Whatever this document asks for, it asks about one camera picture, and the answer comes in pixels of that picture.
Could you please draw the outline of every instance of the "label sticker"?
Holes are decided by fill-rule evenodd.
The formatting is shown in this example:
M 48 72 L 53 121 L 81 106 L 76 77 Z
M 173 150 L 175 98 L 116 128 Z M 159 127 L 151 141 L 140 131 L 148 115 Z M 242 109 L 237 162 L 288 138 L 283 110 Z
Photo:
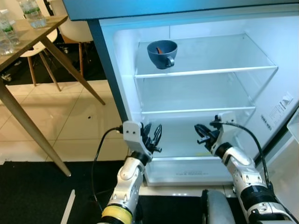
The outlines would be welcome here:
M 282 100 L 280 100 L 276 105 L 273 106 L 272 110 L 269 113 L 269 116 L 267 116 L 268 119 L 264 115 L 261 115 L 261 119 L 266 124 L 267 128 L 271 131 L 278 123 L 279 121 L 284 117 L 285 111 L 287 107 L 292 102 L 293 97 L 290 95 L 290 93 L 286 93 Z

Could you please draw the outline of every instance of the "black floor mat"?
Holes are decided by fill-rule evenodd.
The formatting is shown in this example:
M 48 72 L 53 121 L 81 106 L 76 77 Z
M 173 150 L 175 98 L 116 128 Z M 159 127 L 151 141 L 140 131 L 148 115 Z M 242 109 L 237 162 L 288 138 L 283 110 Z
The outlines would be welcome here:
M 78 44 L 64 44 L 64 47 L 68 47 L 68 54 L 65 54 L 73 63 L 75 68 L 79 71 L 79 52 L 78 52 Z M 43 54 L 50 66 L 53 75 L 57 82 L 74 82 L 76 79 L 63 67 L 60 62 L 58 62 L 51 54 L 47 57 Z M 102 64 L 100 62 L 100 58 L 98 52 L 93 44 L 88 44 L 87 47 L 87 55 L 84 54 L 83 58 L 84 62 L 84 78 L 87 81 L 90 80 L 104 80 L 106 79 L 104 70 L 102 68 Z M 44 64 L 42 63 L 39 55 L 35 55 L 32 57 L 32 62 L 34 64 L 34 73 L 36 77 L 36 82 L 39 83 L 52 83 L 52 79 L 50 78 Z M 32 78 L 29 70 L 29 65 L 27 58 L 20 57 L 10 66 L 8 66 L 2 73 L 11 74 L 12 80 L 10 82 L 4 81 L 7 85 L 19 85 L 19 84 L 31 84 Z
M 1 224 L 59 224 L 71 190 L 76 198 L 68 224 L 96 224 L 100 210 L 91 192 L 91 162 L 67 162 L 72 172 L 66 177 L 52 162 L 6 162 L 0 166 Z M 98 162 L 96 191 L 111 189 L 122 161 Z M 99 194 L 101 204 L 109 192 Z M 143 224 L 201 223 L 199 197 L 141 196 Z M 236 223 L 244 223 L 235 198 L 229 199 Z

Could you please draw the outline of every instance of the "wire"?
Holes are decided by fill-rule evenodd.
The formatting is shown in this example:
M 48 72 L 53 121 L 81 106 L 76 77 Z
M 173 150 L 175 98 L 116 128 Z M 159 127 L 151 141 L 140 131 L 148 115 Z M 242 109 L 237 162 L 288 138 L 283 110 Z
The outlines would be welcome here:
M 217 122 L 217 121 L 210 122 L 210 125 L 213 125 L 213 124 L 221 124 L 221 125 L 229 125 L 229 126 L 238 127 L 240 129 L 246 131 L 253 138 L 253 140 L 256 143 L 256 146 L 258 148 L 259 155 L 260 155 L 260 158 L 261 158 L 262 163 L 263 163 L 263 172 L 264 172 L 267 187 L 272 190 L 272 193 L 273 193 L 276 201 L 279 204 L 281 204 L 281 206 L 285 209 L 286 213 L 293 219 L 293 221 L 295 223 L 299 224 L 299 221 L 296 219 L 296 217 L 279 201 L 279 199 L 274 194 L 273 184 L 269 181 L 269 173 L 268 173 L 268 169 L 267 169 L 266 160 L 265 160 L 265 157 L 264 157 L 264 154 L 263 154 L 263 150 L 262 150 L 261 145 L 258 142 L 256 136 L 249 129 L 243 127 L 242 125 L 238 125 L 238 124 L 235 124 L 235 123 L 229 123 L 229 122 L 224 123 L 224 122 Z
M 96 161 L 98 160 L 98 156 L 99 156 L 99 154 L 100 154 L 100 150 L 101 150 L 101 148 L 102 148 L 102 145 L 103 145 L 103 142 L 104 142 L 104 139 L 105 139 L 106 135 L 108 135 L 109 132 L 114 131 L 114 130 L 115 130 L 115 131 L 119 131 L 119 130 L 120 130 L 120 127 L 110 128 L 109 130 L 107 130 L 107 131 L 103 134 L 102 139 L 101 139 L 101 142 L 100 142 L 99 147 L 98 147 L 98 150 L 97 150 L 97 153 L 96 153 L 96 155 L 95 155 L 95 157 L 94 157 L 94 160 L 93 160 L 93 165 L 92 165 L 91 176 L 92 176 L 92 191 L 93 191 L 93 197 L 94 197 L 94 200 L 99 204 L 99 207 L 100 207 L 101 212 L 103 211 L 103 209 L 102 209 L 100 203 L 98 202 L 98 199 L 97 199 L 97 196 L 96 196 L 96 193 L 95 193 L 95 189 L 94 189 L 94 180 L 93 180 L 93 171 L 94 171 L 94 165 L 95 165 Z

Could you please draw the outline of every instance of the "blue cup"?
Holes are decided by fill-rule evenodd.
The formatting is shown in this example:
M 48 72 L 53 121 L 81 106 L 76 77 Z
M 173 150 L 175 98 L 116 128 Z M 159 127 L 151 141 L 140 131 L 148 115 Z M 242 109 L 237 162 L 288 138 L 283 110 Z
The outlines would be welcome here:
M 167 69 L 174 65 L 178 45 L 173 41 L 155 41 L 148 45 L 150 60 L 158 69 Z

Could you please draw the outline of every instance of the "water bottle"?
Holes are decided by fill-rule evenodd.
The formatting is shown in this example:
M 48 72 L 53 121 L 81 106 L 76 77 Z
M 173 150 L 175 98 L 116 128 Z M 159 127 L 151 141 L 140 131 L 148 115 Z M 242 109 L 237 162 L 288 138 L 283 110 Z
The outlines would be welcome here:
M 6 34 L 0 29 L 0 55 L 13 53 L 14 47 Z
M 47 25 L 38 4 L 35 0 L 20 0 L 22 11 L 33 28 L 41 28 Z
M 13 45 L 20 43 L 17 34 L 14 32 L 14 28 L 10 25 L 7 17 L 0 12 L 0 29 L 6 34 L 10 42 Z

